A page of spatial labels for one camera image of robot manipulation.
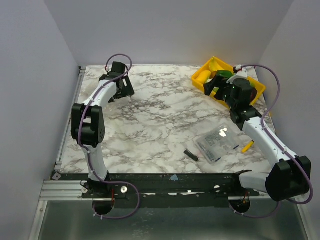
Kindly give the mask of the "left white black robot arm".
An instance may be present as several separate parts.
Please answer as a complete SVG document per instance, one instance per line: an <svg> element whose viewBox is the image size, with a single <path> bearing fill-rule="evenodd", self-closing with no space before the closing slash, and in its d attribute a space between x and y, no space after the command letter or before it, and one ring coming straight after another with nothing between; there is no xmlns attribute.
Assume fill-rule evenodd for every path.
<svg viewBox="0 0 320 240"><path fill-rule="evenodd" d="M71 109L71 136L86 157L88 178L96 181L93 191L101 198L107 197L111 191L111 185L106 182L109 171L102 152L106 134L103 109L115 100L135 94L128 73L124 63L113 62L111 70L99 78L97 88L88 99L75 103Z"/></svg>

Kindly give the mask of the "green toy bell pepper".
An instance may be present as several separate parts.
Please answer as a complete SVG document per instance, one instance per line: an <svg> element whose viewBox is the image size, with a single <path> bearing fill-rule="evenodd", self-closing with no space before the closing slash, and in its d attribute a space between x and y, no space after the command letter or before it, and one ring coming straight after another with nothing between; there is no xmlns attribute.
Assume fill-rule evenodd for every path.
<svg viewBox="0 0 320 240"><path fill-rule="evenodd" d="M234 75L234 73L228 70L218 70L216 72L216 75L222 78L229 79Z"/></svg>

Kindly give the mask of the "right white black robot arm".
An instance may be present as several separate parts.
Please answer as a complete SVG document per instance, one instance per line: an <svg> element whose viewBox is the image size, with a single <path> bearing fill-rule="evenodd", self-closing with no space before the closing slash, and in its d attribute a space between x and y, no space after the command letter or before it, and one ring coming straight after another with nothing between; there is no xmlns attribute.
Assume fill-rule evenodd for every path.
<svg viewBox="0 0 320 240"><path fill-rule="evenodd" d="M251 105L254 88L250 81L237 75L227 79L216 74L203 87L207 96L218 89L214 98L226 103L232 122L254 141L272 167L270 173L240 172L238 179L230 183L230 191L241 196L253 189L267 193L276 202L291 201L304 194L312 197L311 161L287 148L266 125L264 117Z"/></svg>

